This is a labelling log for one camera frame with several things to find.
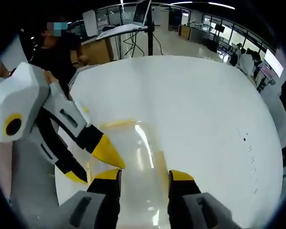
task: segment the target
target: white robot arm casing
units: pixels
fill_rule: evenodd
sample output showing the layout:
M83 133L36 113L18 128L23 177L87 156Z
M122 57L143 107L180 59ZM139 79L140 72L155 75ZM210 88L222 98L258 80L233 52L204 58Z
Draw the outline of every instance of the white robot arm casing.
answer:
M27 136L48 94L43 70L28 63L0 82L0 142Z

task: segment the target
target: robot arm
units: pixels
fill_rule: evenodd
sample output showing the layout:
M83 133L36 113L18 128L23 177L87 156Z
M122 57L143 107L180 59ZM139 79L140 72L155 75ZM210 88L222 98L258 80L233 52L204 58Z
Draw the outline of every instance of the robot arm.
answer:
M0 142L32 135L42 154L74 181L86 182L86 172L55 132L55 121L82 149L124 168L108 137L91 125L88 110L65 97L58 82L47 84L43 70L22 62L0 82Z

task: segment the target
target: transparent plastic sheet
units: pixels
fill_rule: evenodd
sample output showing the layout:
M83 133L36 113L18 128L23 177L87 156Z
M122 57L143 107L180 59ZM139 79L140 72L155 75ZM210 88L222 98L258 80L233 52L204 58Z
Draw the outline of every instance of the transparent plastic sheet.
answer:
M100 130L108 135L126 164L121 176L117 229L170 228L168 171L152 127L142 121L125 120L103 124ZM92 179L109 169L112 166L92 159Z

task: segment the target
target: computer monitor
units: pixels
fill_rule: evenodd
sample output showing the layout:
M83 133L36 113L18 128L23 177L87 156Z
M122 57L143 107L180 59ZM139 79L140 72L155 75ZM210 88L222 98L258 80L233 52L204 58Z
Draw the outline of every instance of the computer monitor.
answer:
M133 24L145 26L151 0L138 0L133 16Z
M278 77L281 77L284 68L269 49L266 51L264 61L275 71Z
M223 32L224 31L224 27L221 26L220 24L216 24L215 30L218 30L219 32Z

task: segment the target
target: black cable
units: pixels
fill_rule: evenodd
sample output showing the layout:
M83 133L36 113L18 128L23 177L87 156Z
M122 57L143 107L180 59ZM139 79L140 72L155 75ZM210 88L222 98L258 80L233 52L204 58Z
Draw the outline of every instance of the black cable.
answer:
M161 55L163 55L163 53L162 53L162 46L161 46L161 43L159 42L159 40L156 38L156 36L154 35L154 34L152 34L153 35L153 37L157 40L157 42L159 43L159 45L160 45L160 51L161 51Z
M130 51L132 51L133 49L135 49L135 47L137 47L138 49L141 50L141 52L143 53L143 56L145 56L144 51L137 45L137 42L136 42L136 38L137 38L137 34L138 34L138 33L139 33L139 32L135 32L135 34L134 34L134 33L131 33L131 36L130 36L129 38L123 40L123 43L126 43L126 44L128 44L128 45L131 45L131 48L125 53L125 55L127 55Z
M131 34L131 36L130 36L128 39L126 39L126 40L123 41L124 43L131 45L131 48L125 53L125 55L127 55L127 54L134 48L133 41L132 41L132 44L126 42L126 41L129 40L129 39L132 40L132 39L133 39L133 36L135 36L135 35L133 35L133 33L130 33L130 34Z
M136 45L137 45L137 33L135 33L135 42L134 42L134 48L133 48L133 51L132 51L131 58L133 58L133 54L134 54L135 46L136 46Z

